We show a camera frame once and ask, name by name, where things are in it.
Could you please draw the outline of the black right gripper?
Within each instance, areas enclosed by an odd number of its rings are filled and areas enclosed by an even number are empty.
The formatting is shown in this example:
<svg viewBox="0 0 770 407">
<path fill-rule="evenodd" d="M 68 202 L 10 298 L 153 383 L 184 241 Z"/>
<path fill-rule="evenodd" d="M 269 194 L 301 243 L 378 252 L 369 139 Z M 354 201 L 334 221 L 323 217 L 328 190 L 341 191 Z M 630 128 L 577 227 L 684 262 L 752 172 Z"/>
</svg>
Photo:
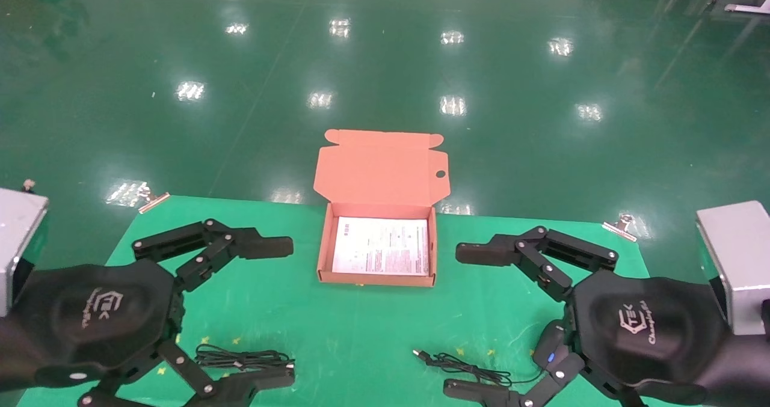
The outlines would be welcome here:
<svg viewBox="0 0 770 407">
<path fill-rule="evenodd" d="M 596 272 L 567 298 L 565 324 L 581 376 L 624 405 L 769 404 L 766 336 L 735 335 L 704 284 Z"/>
</svg>

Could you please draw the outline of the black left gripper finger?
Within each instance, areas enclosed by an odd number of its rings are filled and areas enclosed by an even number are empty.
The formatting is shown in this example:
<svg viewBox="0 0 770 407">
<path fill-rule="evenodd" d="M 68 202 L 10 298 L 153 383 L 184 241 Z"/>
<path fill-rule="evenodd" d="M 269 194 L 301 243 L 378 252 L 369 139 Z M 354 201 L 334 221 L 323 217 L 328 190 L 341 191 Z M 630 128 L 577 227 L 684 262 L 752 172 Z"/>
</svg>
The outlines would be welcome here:
<svg viewBox="0 0 770 407">
<path fill-rule="evenodd" d="M 255 227 L 228 227 L 206 219 L 135 240 L 132 250 L 137 260 L 157 263 L 195 251 L 194 257 L 177 268 L 175 276 L 179 289 L 192 292 L 237 257 L 288 257 L 294 253 L 294 243 L 288 236 L 263 237 Z"/>
<path fill-rule="evenodd" d="M 157 348 L 159 357 L 192 388 L 195 394 L 185 406 L 250 406 L 259 391 L 288 387 L 295 382 L 291 367 L 255 372 L 240 372 L 212 380 L 191 360 L 175 341 L 165 341 Z M 146 406 L 146 403 L 117 396 L 123 380 L 104 378 L 79 399 L 79 406 Z"/>
</svg>

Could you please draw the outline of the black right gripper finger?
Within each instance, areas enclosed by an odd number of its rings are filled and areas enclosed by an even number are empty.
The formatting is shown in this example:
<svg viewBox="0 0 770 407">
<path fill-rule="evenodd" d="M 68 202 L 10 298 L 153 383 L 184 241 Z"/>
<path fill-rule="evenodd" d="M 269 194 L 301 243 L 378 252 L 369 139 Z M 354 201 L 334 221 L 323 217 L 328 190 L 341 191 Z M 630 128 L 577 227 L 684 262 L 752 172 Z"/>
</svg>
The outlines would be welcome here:
<svg viewBox="0 0 770 407">
<path fill-rule="evenodd" d="M 483 406 L 546 406 L 556 395 L 569 385 L 578 375 L 588 375 L 589 381 L 606 395 L 614 395 L 622 406 L 646 406 L 645 402 L 629 382 L 639 379 L 630 378 L 627 360 L 637 360 L 639 355 L 634 350 L 629 353 L 611 344 L 602 349 L 575 352 L 563 344 L 559 346 L 567 355 L 556 359 L 556 352 L 551 353 L 545 377 L 542 377 L 527 393 L 498 388 L 476 382 L 464 382 L 456 379 L 445 380 L 445 395 L 451 398 L 478 402 Z"/>
<path fill-rule="evenodd" d="M 518 235 L 495 234 L 487 243 L 460 242 L 455 257 L 467 265 L 517 267 L 556 302 L 566 301 L 574 287 L 551 259 L 591 273 L 613 272 L 618 261 L 614 250 L 544 226 Z"/>
</svg>

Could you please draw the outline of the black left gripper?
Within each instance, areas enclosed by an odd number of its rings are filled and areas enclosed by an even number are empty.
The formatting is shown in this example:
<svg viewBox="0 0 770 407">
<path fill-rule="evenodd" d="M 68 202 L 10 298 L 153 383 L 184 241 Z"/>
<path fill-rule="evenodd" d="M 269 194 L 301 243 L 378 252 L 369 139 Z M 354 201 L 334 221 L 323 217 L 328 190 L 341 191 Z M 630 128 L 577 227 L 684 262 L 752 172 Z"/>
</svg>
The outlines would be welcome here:
<svg viewBox="0 0 770 407">
<path fill-rule="evenodd" d="M 2 318 L 2 391 L 133 383 L 184 312 L 174 276 L 151 261 L 36 270 Z"/>
</svg>

